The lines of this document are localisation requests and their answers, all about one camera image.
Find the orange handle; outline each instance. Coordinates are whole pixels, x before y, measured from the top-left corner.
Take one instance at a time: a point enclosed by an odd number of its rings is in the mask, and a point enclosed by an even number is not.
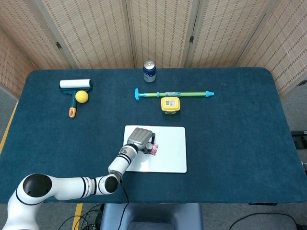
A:
[[[74,118],[76,116],[76,108],[69,108],[69,117]]]

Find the roller handle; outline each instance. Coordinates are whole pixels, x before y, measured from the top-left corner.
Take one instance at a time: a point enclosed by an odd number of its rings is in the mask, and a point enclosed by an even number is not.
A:
[[[71,107],[69,108],[69,117],[74,118],[76,116],[77,101],[76,101],[76,91],[71,95]]]

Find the blue chair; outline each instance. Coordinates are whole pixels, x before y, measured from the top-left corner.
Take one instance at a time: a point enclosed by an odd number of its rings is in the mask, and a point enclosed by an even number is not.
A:
[[[117,230],[126,204],[106,204],[100,230]],[[120,230],[203,230],[201,205],[129,204]]]

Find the yellow floor line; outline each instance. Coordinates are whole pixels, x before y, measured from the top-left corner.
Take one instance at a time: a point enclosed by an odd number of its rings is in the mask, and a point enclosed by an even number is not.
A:
[[[83,206],[83,204],[77,204],[75,216],[81,216],[82,206]],[[72,223],[72,228],[71,228],[72,230],[78,230],[79,229],[79,224],[80,224],[79,220],[80,220],[80,217],[74,217],[73,218],[73,223]]]
[[[14,110],[13,110],[13,112],[12,112],[12,115],[11,115],[11,117],[10,117],[9,123],[8,123],[8,125],[6,126],[5,132],[4,132],[3,137],[2,137],[2,140],[1,140],[1,142],[0,142],[0,155],[1,155],[1,152],[2,152],[2,149],[3,149],[3,146],[4,146],[4,142],[5,142],[6,137],[7,137],[7,135],[8,135],[8,132],[9,132],[9,129],[10,129],[10,126],[11,126],[11,122],[12,122],[12,120],[13,120],[13,117],[14,117],[14,114],[15,114],[15,111],[16,111],[16,108],[17,108],[17,105],[18,105],[18,102],[16,102],[15,108],[14,108]]]

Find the lint roller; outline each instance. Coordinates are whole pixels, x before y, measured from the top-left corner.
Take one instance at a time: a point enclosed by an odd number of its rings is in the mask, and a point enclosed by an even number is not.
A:
[[[65,94],[71,94],[71,106],[69,108],[69,117],[74,118],[76,115],[77,101],[76,93],[77,91],[92,91],[93,84],[91,79],[80,79],[80,80],[60,80],[59,89]]]

